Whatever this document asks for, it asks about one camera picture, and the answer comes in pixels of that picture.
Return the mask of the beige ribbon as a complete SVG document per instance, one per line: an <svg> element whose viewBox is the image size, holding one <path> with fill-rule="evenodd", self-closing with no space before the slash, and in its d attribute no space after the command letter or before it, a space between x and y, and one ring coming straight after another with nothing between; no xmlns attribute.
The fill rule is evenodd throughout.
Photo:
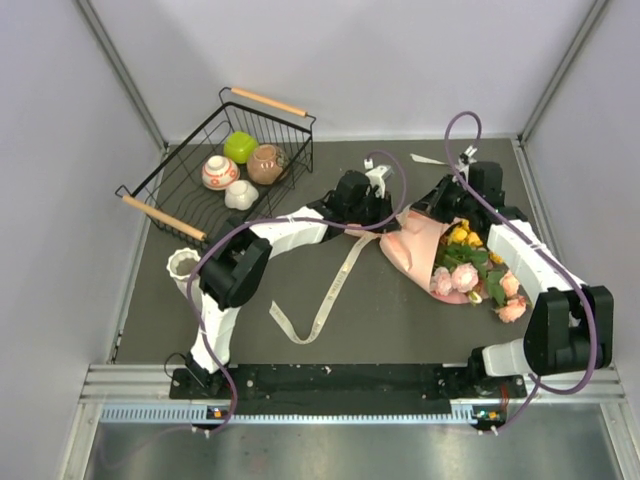
<svg viewBox="0 0 640 480"><path fill-rule="evenodd" d="M349 225L347 230L355 230L355 225ZM293 324L290 322L285 313L280 309L280 307L272 302L271 307L269 309L269 314L279 325L281 330L285 333L285 335L289 338L289 340L295 344L299 345L307 345L316 340L322 331L326 320L328 319L331 310L334 306L342 287L349 274L351 273L352 268L355 266L357 259L364 249L364 247L369 244L374 239L372 235L363 235L359 237L359 240L355 243L355 245L349 251L345 261L341 265L338 273L336 274L329 290L327 291L323 301L320 304L320 307L314 317L312 322L311 330L309 336L306 339L301 339L298 337Z"/></svg>

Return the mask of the pink wrapping paper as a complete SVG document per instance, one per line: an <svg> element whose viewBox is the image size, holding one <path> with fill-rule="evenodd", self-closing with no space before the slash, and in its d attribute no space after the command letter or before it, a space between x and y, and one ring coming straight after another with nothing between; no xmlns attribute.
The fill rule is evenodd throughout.
<svg viewBox="0 0 640 480"><path fill-rule="evenodd" d="M370 233L347 230L351 236L372 235L379 241L383 255L403 275L429 293L433 298L451 305L469 304L466 293L452 290L448 295L439 295L441 287L432 289L432 271L441 237L451 224L439 223L406 208L397 220L400 230L390 233Z"/></svg>

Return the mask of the yellow flower bunch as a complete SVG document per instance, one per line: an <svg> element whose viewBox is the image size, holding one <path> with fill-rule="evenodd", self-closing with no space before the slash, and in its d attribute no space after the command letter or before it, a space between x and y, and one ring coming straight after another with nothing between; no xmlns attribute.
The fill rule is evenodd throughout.
<svg viewBox="0 0 640 480"><path fill-rule="evenodd" d="M478 264L502 265L503 259L489 250L479 234L470 227L470 222L462 219L444 234L445 253L459 261Z"/></svg>

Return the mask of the pink flower bunch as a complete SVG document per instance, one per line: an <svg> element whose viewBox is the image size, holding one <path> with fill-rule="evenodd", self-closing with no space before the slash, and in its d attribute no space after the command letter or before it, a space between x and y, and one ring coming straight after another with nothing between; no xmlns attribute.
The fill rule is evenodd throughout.
<svg viewBox="0 0 640 480"><path fill-rule="evenodd" d="M493 252L484 247L441 244L436 253L429 293L454 305L487 303L503 323L513 323L530 303L521 284Z"/></svg>

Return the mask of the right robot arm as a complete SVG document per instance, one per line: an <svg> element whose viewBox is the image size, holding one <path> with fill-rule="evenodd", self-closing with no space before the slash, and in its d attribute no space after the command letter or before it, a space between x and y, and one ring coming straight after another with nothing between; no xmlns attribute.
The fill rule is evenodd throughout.
<svg viewBox="0 0 640 480"><path fill-rule="evenodd" d="M610 365L613 353L612 293L589 286L570 273L536 236L526 216L505 203L503 172L496 162L470 158L453 165L436 186L411 206L439 224L469 221L489 251L497 253L533 303L522 338L477 348L466 380L476 394L487 396L506 376L527 375L552 394L560 389L543 378L580 373L564 394L583 390L595 371Z"/></svg>

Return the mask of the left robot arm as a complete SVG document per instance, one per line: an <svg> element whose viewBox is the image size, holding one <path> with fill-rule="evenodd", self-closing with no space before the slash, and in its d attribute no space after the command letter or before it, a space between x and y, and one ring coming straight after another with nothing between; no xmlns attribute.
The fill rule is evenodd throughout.
<svg viewBox="0 0 640 480"><path fill-rule="evenodd" d="M386 189L391 174L388 165L350 170L322 199L289 215L228 220L205 254L190 248L175 251L167 270L198 322L182 377L205 396L224 390L236 319L257 292L269 260L347 231L371 236L397 230L398 213Z"/></svg>

